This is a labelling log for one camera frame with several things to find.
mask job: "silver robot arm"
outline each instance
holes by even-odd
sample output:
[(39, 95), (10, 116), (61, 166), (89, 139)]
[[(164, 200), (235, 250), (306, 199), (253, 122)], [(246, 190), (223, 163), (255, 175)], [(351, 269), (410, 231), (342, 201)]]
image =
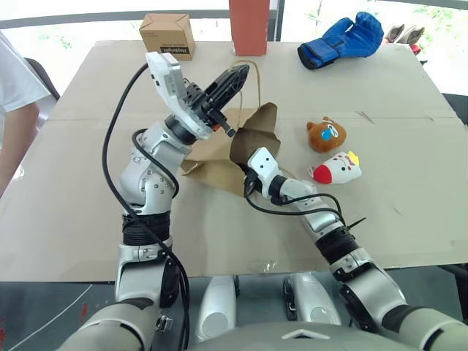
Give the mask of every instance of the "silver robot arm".
[[(247, 189), (257, 189), (272, 203), (318, 193), (308, 181), (284, 177), (266, 148), (250, 157), (248, 167)], [(296, 211), (329, 208), (320, 197), (290, 205)], [(337, 214), (322, 211), (301, 216), (301, 221), (342, 283), (340, 294), (361, 329), (419, 350), (468, 350), (468, 327), (433, 309), (408, 306), (398, 285), (359, 247)]]
[[(119, 192), (139, 220), (171, 248), (170, 208), (178, 191), (173, 174), (196, 140), (209, 139), (218, 127), (229, 136), (235, 134), (220, 111), (241, 90), (249, 66), (224, 71), (204, 91), (195, 83), (185, 84), (169, 53), (147, 53), (146, 60), (158, 94), (172, 114), (134, 134), (135, 146), (120, 177)], [(60, 351), (149, 351), (155, 331), (170, 327), (171, 320), (161, 310), (177, 298), (178, 268), (128, 213), (123, 218), (116, 302), (93, 315)]]

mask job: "brown plush toy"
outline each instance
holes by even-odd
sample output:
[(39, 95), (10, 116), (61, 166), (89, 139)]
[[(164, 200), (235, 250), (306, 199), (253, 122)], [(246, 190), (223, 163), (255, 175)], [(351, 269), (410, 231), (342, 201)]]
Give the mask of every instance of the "brown plush toy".
[(333, 119), (324, 117), (320, 123), (309, 122), (309, 145), (316, 152), (327, 152), (343, 145), (346, 130)]

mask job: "boxing glove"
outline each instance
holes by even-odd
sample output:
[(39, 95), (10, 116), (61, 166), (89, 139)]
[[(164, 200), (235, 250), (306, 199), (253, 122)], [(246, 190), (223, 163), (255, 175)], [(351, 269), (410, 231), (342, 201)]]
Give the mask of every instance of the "boxing glove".
[(367, 57), (377, 51), (383, 39), (380, 22), (370, 13), (358, 12), (353, 23), (342, 18), (316, 40), (298, 48), (299, 58), (309, 69), (324, 67), (340, 57)]

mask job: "paper bag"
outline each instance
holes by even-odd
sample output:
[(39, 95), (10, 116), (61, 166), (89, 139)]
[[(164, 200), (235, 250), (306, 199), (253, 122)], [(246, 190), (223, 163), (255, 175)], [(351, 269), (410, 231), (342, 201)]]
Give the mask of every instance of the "paper bag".
[(280, 145), (274, 134), (277, 110), (278, 107), (271, 102), (258, 110), (243, 108), (241, 113), (238, 108), (227, 109), (224, 114), (227, 122), (237, 130), (235, 143), (241, 143), (242, 147), (231, 152), (233, 139), (219, 130), (209, 140), (197, 141), (193, 145), (191, 154), (181, 166), (184, 175), (243, 196), (245, 175), (236, 163), (243, 163), (261, 146), (276, 156)]

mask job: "red box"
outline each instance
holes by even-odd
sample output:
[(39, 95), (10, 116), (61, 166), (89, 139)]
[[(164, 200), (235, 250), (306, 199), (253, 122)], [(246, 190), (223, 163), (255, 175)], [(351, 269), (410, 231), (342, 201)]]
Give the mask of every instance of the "red box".
[(231, 36), (236, 55), (266, 54), (270, 0), (229, 0)]

